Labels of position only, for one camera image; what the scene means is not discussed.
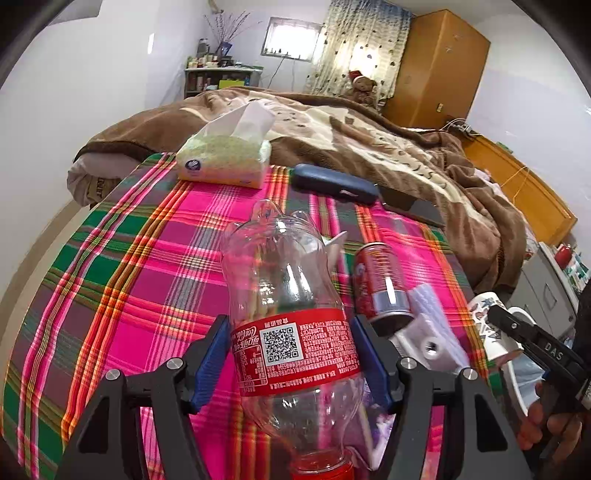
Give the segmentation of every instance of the polka dot curtain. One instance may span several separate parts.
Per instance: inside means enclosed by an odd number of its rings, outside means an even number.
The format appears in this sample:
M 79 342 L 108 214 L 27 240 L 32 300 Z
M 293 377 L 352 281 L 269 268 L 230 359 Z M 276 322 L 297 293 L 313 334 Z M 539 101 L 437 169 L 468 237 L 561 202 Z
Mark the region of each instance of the polka dot curtain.
M 394 94 L 412 13 L 384 0 L 332 0 L 314 53 L 306 92 L 337 96 L 349 71 L 377 82 L 377 98 Z

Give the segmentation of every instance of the tissue box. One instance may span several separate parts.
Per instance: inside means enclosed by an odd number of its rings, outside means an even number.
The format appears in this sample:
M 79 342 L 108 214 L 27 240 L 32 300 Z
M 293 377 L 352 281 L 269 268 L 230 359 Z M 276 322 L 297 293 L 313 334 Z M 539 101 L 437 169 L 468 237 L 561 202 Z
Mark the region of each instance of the tissue box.
M 181 180 L 262 188 L 269 167 L 271 144 L 258 145 L 238 137 L 191 137 L 177 153 Z

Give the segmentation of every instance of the transparent plastic bottle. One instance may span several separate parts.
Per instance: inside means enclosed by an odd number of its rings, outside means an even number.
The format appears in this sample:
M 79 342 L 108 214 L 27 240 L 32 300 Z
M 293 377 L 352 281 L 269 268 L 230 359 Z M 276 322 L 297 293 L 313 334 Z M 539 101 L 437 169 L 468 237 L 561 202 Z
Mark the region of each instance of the transparent plastic bottle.
M 353 479 L 342 440 L 364 380 L 320 234 L 260 200 L 222 255 L 245 413 L 291 452 L 293 478 Z

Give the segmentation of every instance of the headboard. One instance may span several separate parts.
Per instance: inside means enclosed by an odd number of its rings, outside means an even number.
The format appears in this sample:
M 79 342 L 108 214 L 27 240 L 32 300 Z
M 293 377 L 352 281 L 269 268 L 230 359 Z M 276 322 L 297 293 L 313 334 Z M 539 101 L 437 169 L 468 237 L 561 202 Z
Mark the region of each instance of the headboard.
M 462 135 L 466 157 L 480 170 L 488 170 L 514 205 L 523 212 L 538 242 L 558 245 L 577 218 L 564 201 L 533 171 L 486 137 Z

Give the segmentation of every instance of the drawer handle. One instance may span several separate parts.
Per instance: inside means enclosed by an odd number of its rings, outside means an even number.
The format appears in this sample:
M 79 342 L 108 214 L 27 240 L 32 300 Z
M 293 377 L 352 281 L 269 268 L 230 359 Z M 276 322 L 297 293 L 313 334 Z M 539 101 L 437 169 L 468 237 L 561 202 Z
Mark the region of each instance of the drawer handle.
M 553 303 L 552 305 L 550 304 L 550 302 L 548 301 L 548 297 L 546 295 L 546 292 L 550 294 Z M 552 293 L 552 290 L 550 290 L 550 286 L 548 284 L 544 285 L 544 301 L 546 302 L 546 305 L 548 306 L 548 308 L 550 310 L 552 310 L 554 307 L 556 307 L 556 304 L 558 303 L 558 300 L 556 300 L 556 297 L 554 296 L 554 294 Z

